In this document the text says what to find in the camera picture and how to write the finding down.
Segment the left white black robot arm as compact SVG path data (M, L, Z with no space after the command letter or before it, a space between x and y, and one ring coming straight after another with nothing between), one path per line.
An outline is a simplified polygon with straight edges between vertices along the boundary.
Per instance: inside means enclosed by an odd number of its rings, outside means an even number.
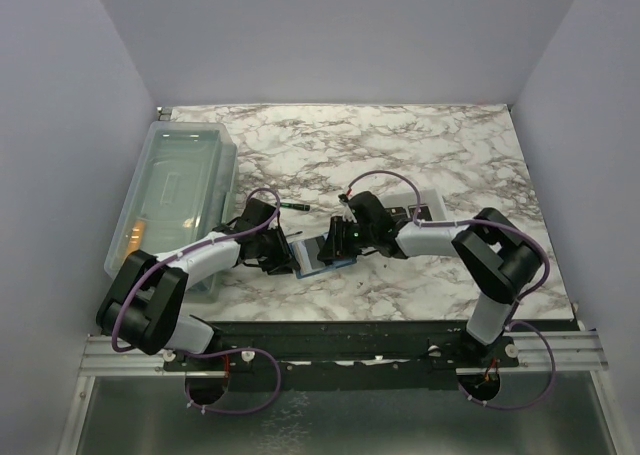
M181 313L186 292L220 272L254 260L268 275L298 269L281 227L279 207L256 198L242 214L185 247L160 254L131 252L102 301L96 323L122 353L138 349L186 352L201 370L214 368L222 355L214 327Z

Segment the clear acrylic card box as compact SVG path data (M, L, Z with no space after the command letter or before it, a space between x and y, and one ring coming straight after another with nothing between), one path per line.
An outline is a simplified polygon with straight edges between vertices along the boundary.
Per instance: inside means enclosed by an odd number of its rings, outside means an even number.
M404 189L392 193L384 194L379 197L382 205L385 207L395 206L416 206L416 196L413 190ZM427 206L431 213L431 220L419 220L425 222L441 222L447 221L449 215L444 204L444 200L435 188L422 189L420 191L420 207Z

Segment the black credit card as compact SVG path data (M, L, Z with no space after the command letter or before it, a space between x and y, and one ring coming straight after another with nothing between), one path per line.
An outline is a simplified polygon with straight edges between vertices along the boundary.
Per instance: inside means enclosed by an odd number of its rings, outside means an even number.
M324 242L325 237L320 235L292 243L291 247L301 275L317 272L326 267L324 263L317 259L319 250L324 245Z

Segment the teal leather card holder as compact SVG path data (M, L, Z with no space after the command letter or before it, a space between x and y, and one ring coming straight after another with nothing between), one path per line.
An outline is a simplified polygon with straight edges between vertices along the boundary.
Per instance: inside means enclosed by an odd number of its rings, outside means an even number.
M329 262L321 261L318 256L326 239L327 233L324 233L316 237L296 240L289 243L289 248L299 265L299 267L294 270L294 274L298 279L337 270L349 265L354 265L357 262L355 258L339 259Z

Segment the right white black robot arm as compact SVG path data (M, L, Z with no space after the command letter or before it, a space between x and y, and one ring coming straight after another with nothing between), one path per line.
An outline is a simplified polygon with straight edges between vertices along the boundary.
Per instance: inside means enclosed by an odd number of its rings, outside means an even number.
M495 208L484 208L468 220L423 221L419 205L401 214L384 207L369 191L340 199L347 213L331 218L319 262L356 258L366 249L386 258L442 256L462 261L480 291L465 327L467 336L459 345L462 359L471 366L494 358L495 341L516 305L549 276L544 249Z

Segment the credit cards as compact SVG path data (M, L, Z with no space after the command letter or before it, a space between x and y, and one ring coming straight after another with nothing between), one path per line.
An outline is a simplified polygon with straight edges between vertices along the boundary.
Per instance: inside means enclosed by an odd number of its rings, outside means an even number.
M417 209L416 206L395 206L387 207L386 211L394 219L412 218L414 213L417 212L420 220L431 220L431 213L427 206L421 206L420 209Z

